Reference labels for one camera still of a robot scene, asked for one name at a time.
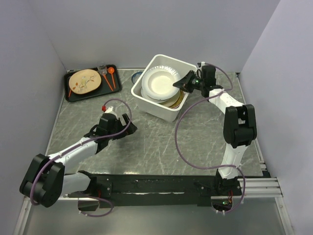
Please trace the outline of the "small clear glass cup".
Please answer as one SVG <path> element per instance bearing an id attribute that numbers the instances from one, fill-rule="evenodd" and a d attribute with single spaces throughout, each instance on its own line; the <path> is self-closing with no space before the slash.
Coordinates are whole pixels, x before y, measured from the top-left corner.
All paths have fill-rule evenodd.
<path id="1" fill-rule="evenodd" d="M 102 76 L 105 76 L 107 74 L 107 66 L 100 65 L 97 67 L 98 73 Z"/>

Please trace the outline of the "white plate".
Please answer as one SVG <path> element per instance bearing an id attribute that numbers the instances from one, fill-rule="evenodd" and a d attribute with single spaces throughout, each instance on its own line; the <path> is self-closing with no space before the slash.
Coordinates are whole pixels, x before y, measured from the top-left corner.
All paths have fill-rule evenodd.
<path id="1" fill-rule="evenodd" d="M 142 78 L 141 85 L 144 92 L 156 100 L 166 100 L 173 97 L 179 88 L 173 86 L 181 79 L 176 69 L 159 65 L 148 69 Z"/>
<path id="2" fill-rule="evenodd" d="M 148 95 L 146 94 L 146 92 L 143 90 L 143 88 L 141 88 L 140 93 L 141 93 L 141 96 L 142 96 L 144 99 L 149 100 L 149 101 L 154 102 L 154 103 L 162 104 L 162 103 L 166 103 L 166 102 L 169 101 L 169 99 L 166 99 L 166 100 L 157 100 L 157 99 L 151 98 L 150 96 L 148 96 Z"/>

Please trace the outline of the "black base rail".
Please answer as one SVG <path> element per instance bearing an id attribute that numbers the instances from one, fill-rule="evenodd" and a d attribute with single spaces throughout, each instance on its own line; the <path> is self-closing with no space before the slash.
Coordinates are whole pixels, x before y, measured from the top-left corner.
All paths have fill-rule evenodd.
<path id="1" fill-rule="evenodd" d="M 91 185 L 71 198 L 88 195 L 109 200 L 114 206 L 197 205 L 210 207 L 213 196 L 241 196 L 238 178 L 206 175 L 87 174 Z"/>

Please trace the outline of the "small blue patterned dish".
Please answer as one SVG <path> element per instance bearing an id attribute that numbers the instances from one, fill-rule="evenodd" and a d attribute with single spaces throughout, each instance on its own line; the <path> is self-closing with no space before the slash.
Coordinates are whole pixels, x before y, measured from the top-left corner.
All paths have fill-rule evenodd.
<path id="1" fill-rule="evenodd" d="M 135 84 L 141 75 L 142 75 L 142 71 L 138 71 L 134 73 L 131 77 L 132 83 Z"/>

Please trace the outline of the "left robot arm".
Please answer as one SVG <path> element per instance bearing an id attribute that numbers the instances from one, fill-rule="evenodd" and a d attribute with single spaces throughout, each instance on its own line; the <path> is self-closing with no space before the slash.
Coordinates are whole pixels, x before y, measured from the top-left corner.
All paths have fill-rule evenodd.
<path id="1" fill-rule="evenodd" d="M 97 191 L 96 182 L 89 173 L 68 174 L 68 170 L 82 160 L 96 155 L 108 146 L 109 141 L 133 134 L 137 127 L 132 117 L 115 112 L 105 112 L 98 124 L 70 147 L 45 156 L 36 155 L 31 161 L 22 180 L 19 192 L 29 197 L 35 205 L 51 207 L 60 196 L 80 191 L 93 196 Z"/>

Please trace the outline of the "black serving tray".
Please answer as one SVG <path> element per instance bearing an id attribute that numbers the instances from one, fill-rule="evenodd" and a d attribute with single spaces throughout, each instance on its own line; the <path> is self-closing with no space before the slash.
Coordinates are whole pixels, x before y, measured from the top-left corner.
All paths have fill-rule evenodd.
<path id="1" fill-rule="evenodd" d="M 107 77 L 109 83 L 111 84 L 111 86 L 112 86 L 112 88 L 114 90 L 113 92 L 108 87 L 104 77 L 102 75 L 100 75 L 101 76 L 101 85 L 96 90 L 94 90 L 94 91 L 92 91 L 90 93 L 87 93 L 87 94 L 75 94 L 74 92 L 71 92 L 71 96 L 68 97 L 68 92 L 70 90 L 69 84 L 68 84 L 69 79 L 70 79 L 70 77 L 74 73 L 78 72 L 78 71 L 72 71 L 72 72 L 69 72 L 69 73 L 65 74 L 64 78 L 63 78 L 64 89 L 65 89 L 65 99 L 68 102 L 76 102 L 76 101 L 82 101 L 82 100 L 93 98 L 93 97 L 98 97 L 98 96 L 102 96 L 102 95 L 108 95 L 108 94 L 113 94 L 113 93 L 120 92 L 122 90 L 122 86 L 121 86 L 119 75 L 118 75 L 118 72 L 117 72 L 117 67 L 115 65 L 111 65 L 111 64 L 106 65 L 106 66 L 107 66 L 107 69 L 109 67 L 113 67 L 115 69 L 114 79 L 115 79 L 116 89 L 113 87 L 111 75 L 108 73 L 108 71 L 107 71 L 107 74 L 106 74 L 106 77 Z"/>

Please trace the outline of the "orange chopstick-like stick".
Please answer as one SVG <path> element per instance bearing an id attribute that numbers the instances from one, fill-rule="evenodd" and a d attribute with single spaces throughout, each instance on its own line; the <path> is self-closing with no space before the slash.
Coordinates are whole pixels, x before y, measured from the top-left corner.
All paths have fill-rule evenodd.
<path id="1" fill-rule="evenodd" d="M 104 77 L 104 79 L 105 79 L 105 81 L 106 81 L 108 87 L 109 87 L 110 90 L 113 92 L 114 90 L 113 90 L 111 84 L 109 83 L 109 81 L 108 81 L 108 79 L 107 79 L 107 77 L 106 77 L 106 73 L 103 73 L 102 75 L 103 75 L 103 77 Z"/>

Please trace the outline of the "orange spoon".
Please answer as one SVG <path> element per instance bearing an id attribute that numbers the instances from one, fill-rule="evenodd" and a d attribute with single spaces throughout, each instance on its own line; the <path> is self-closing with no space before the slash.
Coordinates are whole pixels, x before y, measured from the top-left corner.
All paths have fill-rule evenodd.
<path id="1" fill-rule="evenodd" d="M 112 83 L 113 83 L 113 87 L 116 89 L 116 84 L 115 84 L 115 79 L 114 79 L 114 72 L 115 69 L 113 67 L 109 67 L 108 68 L 108 73 L 111 75 L 112 77 Z"/>

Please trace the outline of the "cream plate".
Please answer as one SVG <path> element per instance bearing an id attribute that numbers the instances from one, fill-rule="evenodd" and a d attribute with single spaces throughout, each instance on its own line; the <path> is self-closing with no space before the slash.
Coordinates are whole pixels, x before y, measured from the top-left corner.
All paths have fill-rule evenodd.
<path id="1" fill-rule="evenodd" d="M 178 92 L 167 101 L 160 103 L 160 105 L 163 105 L 165 107 L 170 107 L 179 99 L 179 96 L 180 96 L 180 93 Z"/>

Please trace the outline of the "beige bird plate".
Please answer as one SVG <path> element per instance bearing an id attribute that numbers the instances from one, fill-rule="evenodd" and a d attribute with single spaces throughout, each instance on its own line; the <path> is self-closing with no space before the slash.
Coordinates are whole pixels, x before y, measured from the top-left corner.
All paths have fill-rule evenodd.
<path id="1" fill-rule="evenodd" d="M 70 77 L 68 84 L 75 94 L 87 94 L 101 85 L 101 76 L 91 69 L 81 70 Z"/>

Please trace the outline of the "aluminium frame rail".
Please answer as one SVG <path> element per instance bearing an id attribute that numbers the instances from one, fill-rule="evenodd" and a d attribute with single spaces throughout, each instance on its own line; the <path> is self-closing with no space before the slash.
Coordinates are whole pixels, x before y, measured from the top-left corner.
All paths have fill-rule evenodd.
<path id="1" fill-rule="evenodd" d="M 149 192 L 149 193 L 121 193 L 121 196 L 187 196 L 187 192 Z M 213 196 L 213 193 L 210 194 L 211 199 L 226 199 L 228 194 L 221 196 Z M 246 178 L 246 187 L 244 193 L 244 199 L 246 198 L 276 198 L 283 197 L 281 192 L 278 180 L 276 178 Z M 90 199 L 86 196 L 80 196 L 77 193 L 73 195 L 64 195 L 58 198 L 58 200 L 75 200 L 77 198 L 86 198 L 86 200 Z"/>

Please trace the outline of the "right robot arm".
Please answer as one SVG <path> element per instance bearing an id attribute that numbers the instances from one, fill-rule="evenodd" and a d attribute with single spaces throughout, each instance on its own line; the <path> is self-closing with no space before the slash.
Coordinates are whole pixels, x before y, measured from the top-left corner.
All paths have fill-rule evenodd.
<path id="1" fill-rule="evenodd" d="M 251 104 L 243 104 L 233 98 L 228 89 L 216 83 L 217 67 L 200 63 L 197 71 L 189 71 L 186 76 L 173 84 L 186 93 L 201 92 L 205 101 L 215 105 L 224 114 L 223 136 L 226 148 L 220 166 L 215 167 L 214 189 L 225 195 L 239 187 L 238 175 L 242 157 L 257 137 L 255 109 Z"/>

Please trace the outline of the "woven bamboo mat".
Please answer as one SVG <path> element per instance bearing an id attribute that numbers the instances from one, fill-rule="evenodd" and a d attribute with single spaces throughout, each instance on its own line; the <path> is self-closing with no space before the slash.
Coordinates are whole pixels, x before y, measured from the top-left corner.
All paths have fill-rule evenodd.
<path id="1" fill-rule="evenodd" d="M 178 97 L 177 101 L 173 105 L 171 105 L 170 108 L 171 109 L 177 108 L 182 103 L 183 98 L 184 98 L 184 92 L 180 91 L 179 92 L 179 97 Z"/>

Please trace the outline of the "white plastic bin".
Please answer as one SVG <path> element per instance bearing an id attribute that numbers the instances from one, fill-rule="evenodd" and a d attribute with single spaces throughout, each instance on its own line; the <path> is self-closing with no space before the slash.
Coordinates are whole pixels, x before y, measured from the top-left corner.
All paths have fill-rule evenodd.
<path id="1" fill-rule="evenodd" d="M 190 70 L 193 70 L 194 72 L 196 72 L 197 67 L 195 65 L 184 62 L 182 60 L 178 60 L 178 59 L 166 56 L 166 55 L 158 54 L 158 55 L 155 55 L 153 59 L 149 62 L 149 64 L 143 71 L 142 75 L 139 77 L 139 79 L 133 85 L 131 89 L 131 93 L 134 96 L 135 102 L 140 110 L 146 113 L 149 113 L 153 116 L 156 116 L 158 118 L 161 118 L 165 121 L 172 122 L 178 116 L 180 110 L 182 109 L 184 103 L 186 102 L 186 99 L 189 93 L 184 92 L 184 98 L 183 98 L 182 103 L 175 109 L 171 109 L 170 107 L 165 107 L 158 103 L 154 103 L 149 100 L 146 100 L 141 96 L 141 93 L 140 93 L 140 90 L 142 88 L 141 81 L 142 81 L 144 73 L 148 69 L 155 67 L 155 66 L 159 66 L 159 65 L 169 66 L 169 67 L 176 69 L 177 72 L 180 74 L 181 79 L 184 76 L 186 76 L 186 74 Z"/>

